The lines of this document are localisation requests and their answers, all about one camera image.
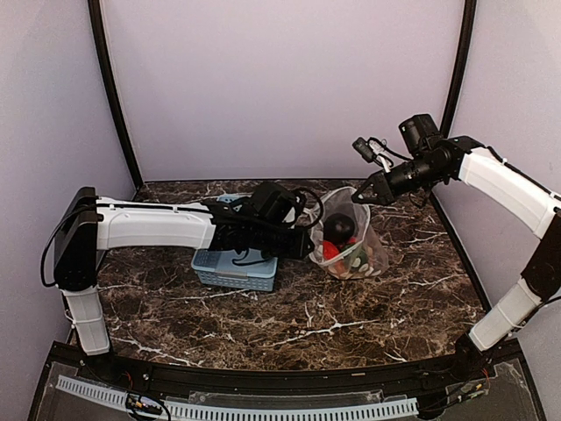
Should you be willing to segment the orange red toy mango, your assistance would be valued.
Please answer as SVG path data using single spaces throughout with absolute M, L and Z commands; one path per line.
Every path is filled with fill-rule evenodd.
M 323 259 L 332 260 L 337 258 L 342 252 L 342 246 L 334 244 L 328 240 L 323 241 Z

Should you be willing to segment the purple toy eggplant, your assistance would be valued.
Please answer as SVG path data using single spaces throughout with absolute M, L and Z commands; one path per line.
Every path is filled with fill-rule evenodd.
M 354 219 L 343 213 L 329 215 L 323 223 L 323 239 L 334 244 L 344 245 L 354 236 Z

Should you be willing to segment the light blue plastic basket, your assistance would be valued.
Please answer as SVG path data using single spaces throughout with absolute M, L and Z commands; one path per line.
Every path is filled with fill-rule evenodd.
M 270 292 L 278 260 L 262 261 L 258 250 L 248 252 L 196 250 L 191 267 L 202 284 Z

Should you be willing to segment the polka dot zip bag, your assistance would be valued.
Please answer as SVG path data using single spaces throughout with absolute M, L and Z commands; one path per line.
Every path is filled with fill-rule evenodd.
M 315 225 L 310 229 L 312 262 L 341 281 L 383 274 L 389 266 L 387 252 L 371 225 L 371 211 L 352 201 L 355 188 L 345 186 L 321 197 L 305 211 Z

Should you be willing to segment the green toy avocado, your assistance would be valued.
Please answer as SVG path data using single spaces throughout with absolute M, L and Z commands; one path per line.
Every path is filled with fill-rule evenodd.
M 343 256 L 343 262 L 349 267 L 358 267 L 362 265 L 366 260 L 367 256 L 365 251 L 359 243 L 347 244 L 343 246 L 341 250 Z

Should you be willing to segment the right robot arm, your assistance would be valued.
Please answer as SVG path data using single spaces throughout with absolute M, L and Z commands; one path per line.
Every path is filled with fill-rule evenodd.
M 560 195 L 536 182 L 476 139 L 447 137 L 429 114 L 401 122 L 408 150 L 400 163 L 384 141 L 359 137 L 353 149 L 379 166 L 353 194 L 354 203 L 388 206 L 418 190 L 458 182 L 478 191 L 522 224 L 536 246 L 517 280 L 473 327 L 458 338 L 447 372 L 468 379 L 511 334 L 520 331 L 546 304 L 560 295 Z

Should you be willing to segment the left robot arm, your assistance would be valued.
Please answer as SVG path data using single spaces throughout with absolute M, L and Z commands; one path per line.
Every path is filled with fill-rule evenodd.
M 97 288 L 97 255 L 123 247 L 174 246 L 299 260 L 314 249 L 310 226 L 297 220 L 306 195 L 276 182 L 262 182 L 249 196 L 227 203 L 136 203 L 101 197 L 92 187 L 78 190 L 53 229 L 42 255 L 53 258 L 53 279 L 65 297 L 72 324 L 90 369 L 105 382 L 117 382 L 124 364 L 110 352 Z

